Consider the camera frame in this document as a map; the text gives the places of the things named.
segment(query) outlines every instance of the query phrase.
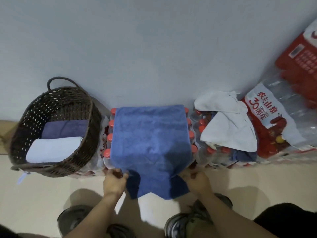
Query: floor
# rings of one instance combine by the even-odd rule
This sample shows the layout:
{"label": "floor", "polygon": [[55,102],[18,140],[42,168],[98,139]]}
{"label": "floor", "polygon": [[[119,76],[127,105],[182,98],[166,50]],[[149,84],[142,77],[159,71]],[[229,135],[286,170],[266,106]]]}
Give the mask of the floor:
{"label": "floor", "polygon": [[[101,199],[102,177],[80,180],[32,174],[17,185],[21,174],[10,170],[7,156],[0,156],[0,224],[16,232],[60,237],[56,219],[64,209],[76,204],[95,205]],[[227,195],[233,209],[249,219],[282,202],[317,211],[317,164],[261,165],[208,170],[207,174],[214,191]],[[177,200],[163,200],[154,194],[130,200],[124,194],[113,222],[133,228],[138,238],[164,237],[167,219],[187,211],[194,200],[192,194]]]}

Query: white towel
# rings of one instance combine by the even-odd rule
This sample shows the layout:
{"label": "white towel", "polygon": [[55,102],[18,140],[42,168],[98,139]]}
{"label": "white towel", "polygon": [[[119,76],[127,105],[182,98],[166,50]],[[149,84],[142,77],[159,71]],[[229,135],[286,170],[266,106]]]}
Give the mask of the white towel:
{"label": "white towel", "polygon": [[200,136],[201,141],[246,152],[257,150],[256,135],[247,116],[247,106],[238,101],[236,92],[209,92],[195,100],[200,111],[217,111]]}
{"label": "white towel", "polygon": [[69,157],[81,143],[82,137],[36,139],[26,154],[29,163],[60,162]]}

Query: dark blue cloth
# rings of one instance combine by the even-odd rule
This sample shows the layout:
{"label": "dark blue cloth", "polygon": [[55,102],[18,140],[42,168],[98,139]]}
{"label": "dark blue cloth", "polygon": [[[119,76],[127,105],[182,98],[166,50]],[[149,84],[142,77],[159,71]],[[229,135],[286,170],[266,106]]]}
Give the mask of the dark blue cloth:
{"label": "dark blue cloth", "polygon": [[154,193],[165,200],[188,193],[179,174],[192,161],[183,105],[117,108],[111,163],[129,171],[132,199]]}
{"label": "dark blue cloth", "polygon": [[255,162],[257,158],[256,152],[246,152],[241,150],[234,150],[232,154],[233,161],[240,162]]}
{"label": "dark blue cloth", "polygon": [[88,128],[88,120],[62,120],[47,122],[44,125],[42,139],[59,139],[68,137],[84,137]]}

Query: purple folded towel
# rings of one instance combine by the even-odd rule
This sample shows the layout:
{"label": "purple folded towel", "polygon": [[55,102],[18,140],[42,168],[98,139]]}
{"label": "purple folded towel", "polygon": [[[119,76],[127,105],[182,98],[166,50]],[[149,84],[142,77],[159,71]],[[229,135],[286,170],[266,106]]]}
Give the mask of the purple folded towel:
{"label": "purple folded towel", "polygon": [[47,122],[42,132],[42,139],[84,137],[87,127],[87,119]]}

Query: white wall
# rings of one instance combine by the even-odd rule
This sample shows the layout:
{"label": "white wall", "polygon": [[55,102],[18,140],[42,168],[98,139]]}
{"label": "white wall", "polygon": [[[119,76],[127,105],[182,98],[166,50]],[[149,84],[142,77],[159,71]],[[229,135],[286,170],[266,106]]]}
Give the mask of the white wall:
{"label": "white wall", "polygon": [[108,108],[245,92],[315,18],[317,0],[0,0],[0,119],[53,76]]}

